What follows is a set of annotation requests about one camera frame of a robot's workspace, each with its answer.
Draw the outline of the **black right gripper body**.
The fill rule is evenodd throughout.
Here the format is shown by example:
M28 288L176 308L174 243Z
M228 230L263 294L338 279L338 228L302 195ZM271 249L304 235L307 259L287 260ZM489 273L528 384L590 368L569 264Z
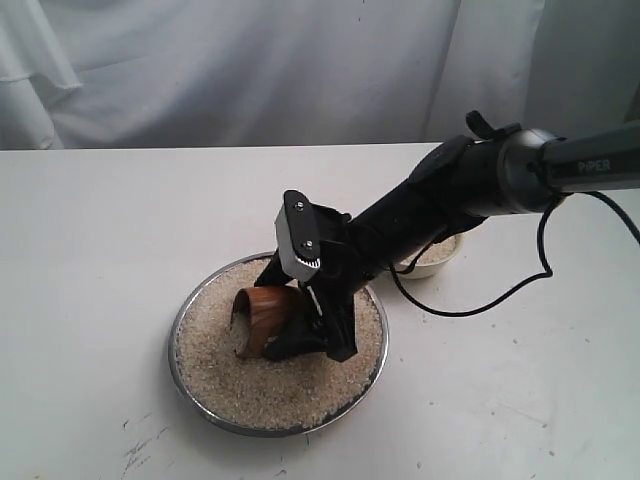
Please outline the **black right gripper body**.
M320 231L321 267L308 282L286 275L278 251L255 285L284 286L295 280L309 302L307 313L322 317L326 356L346 361L356 355L355 294L390 264L390 214L374 205L356 217L312 204Z

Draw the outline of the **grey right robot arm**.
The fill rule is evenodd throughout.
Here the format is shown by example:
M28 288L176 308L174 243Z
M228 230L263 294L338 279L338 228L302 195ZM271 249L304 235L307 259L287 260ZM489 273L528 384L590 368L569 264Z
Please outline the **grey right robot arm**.
M572 194L607 201L610 191L639 185L637 122L577 140L517 123L494 128L477 111L466 123L468 135L440 144L357 216L284 193L277 248L256 284L284 287L285 303L268 317L273 330L258 342L259 356L322 352L343 362L357 351L355 294L383 272L406 275L402 260L416 262L492 216L548 219Z

